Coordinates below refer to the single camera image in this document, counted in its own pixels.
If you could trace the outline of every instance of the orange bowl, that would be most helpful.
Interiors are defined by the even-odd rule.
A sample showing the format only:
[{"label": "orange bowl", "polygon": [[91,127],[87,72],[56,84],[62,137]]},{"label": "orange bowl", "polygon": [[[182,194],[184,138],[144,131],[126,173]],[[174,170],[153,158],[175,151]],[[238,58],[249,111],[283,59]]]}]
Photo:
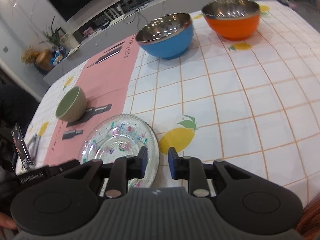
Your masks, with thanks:
[{"label": "orange bowl", "polygon": [[211,29],[222,37],[231,41],[240,41],[248,38],[255,30],[257,30],[260,15],[256,15],[247,19],[237,20],[213,20],[204,17]]},{"label": "orange bowl", "polygon": [[249,0],[216,0],[202,13],[211,29],[232,41],[248,38],[260,21],[260,6]]}]

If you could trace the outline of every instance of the grid pattern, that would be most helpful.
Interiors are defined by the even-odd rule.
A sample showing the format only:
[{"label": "grid pattern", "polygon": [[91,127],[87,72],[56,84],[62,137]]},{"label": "grid pattern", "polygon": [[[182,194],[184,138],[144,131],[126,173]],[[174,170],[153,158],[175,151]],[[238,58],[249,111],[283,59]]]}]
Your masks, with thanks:
[{"label": "grid pattern", "polygon": [[[140,49],[123,113],[144,119],[158,140],[181,127],[184,114],[195,117],[198,130],[180,156],[225,159],[289,188],[306,206],[320,192],[320,34],[278,2],[260,4],[271,9],[245,41],[225,40],[200,18],[180,58]],[[229,49],[241,42],[252,48]],[[187,186],[171,179],[161,153],[153,186],[178,185]]]},{"label": "grid pattern", "polygon": [[[60,100],[63,98],[63,96],[71,88],[74,87],[86,63],[87,61],[83,62],[82,64],[80,64],[79,66],[77,66],[76,68],[68,72],[66,75],[64,75],[62,78],[57,80],[50,87],[48,92],[42,98],[42,101],[28,127],[28,130],[25,136],[26,142],[30,141],[32,136],[35,133],[39,132],[43,123],[48,122],[47,129],[39,142],[38,154],[35,161],[36,167],[43,166],[43,161],[47,153],[52,134],[58,123],[58,119],[56,118],[56,115],[55,115],[55,111],[58,107],[58,104]],[[71,82],[64,88],[66,82],[71,77],[73,77]],[[20,159],[18,159],[17,166],[16,166],[16,173],[21,173],[21,172],[22,172],[22,163]]]}]

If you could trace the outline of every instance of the green bowl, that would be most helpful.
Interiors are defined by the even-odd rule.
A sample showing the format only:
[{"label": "green bowl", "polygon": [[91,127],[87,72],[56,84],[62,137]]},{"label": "green bowl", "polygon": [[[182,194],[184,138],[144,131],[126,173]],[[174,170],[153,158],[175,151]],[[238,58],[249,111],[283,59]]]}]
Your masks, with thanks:
[{"label": "green bowl", "polygon": [[61,99],[56,117],[65,122],[74,122],[79,120],[87,109],[87,99],[80,87],[72,88]]}]

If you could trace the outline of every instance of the blue bowl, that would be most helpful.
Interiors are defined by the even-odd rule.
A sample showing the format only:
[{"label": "blue bowl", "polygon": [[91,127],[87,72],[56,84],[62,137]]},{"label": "blue bowl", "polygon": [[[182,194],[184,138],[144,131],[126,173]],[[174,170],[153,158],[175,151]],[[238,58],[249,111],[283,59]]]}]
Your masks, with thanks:
[{"label": "blue bowl", "polygon": [[173,59],[187,51],[192,37],[193,26],[190,15],[174,13],[144,26],[136,35],[136,41],[152,56]]}]

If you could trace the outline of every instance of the bowl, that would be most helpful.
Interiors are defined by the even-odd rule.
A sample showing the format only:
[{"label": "bowl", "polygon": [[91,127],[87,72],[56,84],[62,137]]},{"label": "bowl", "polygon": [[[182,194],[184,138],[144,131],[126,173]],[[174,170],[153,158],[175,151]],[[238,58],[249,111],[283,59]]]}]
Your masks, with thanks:
[{"label": "bowl", "polygon": [[136,41],[152,56],[173,59],[187,51],[192,37],[190,15],[174,13],[148,23],[137,33]]},{"label": "bowl", "polygon": [[80,87],[70,89],[61,99],[56,117],[65,122],[74,122],[79,120],[87,109],[87,99]]},{"label": "bowl", "polygon": [[216,0],[202,13],[211,29],[231,41],[248,38],[260,21],[260,6],[249,0]]}]

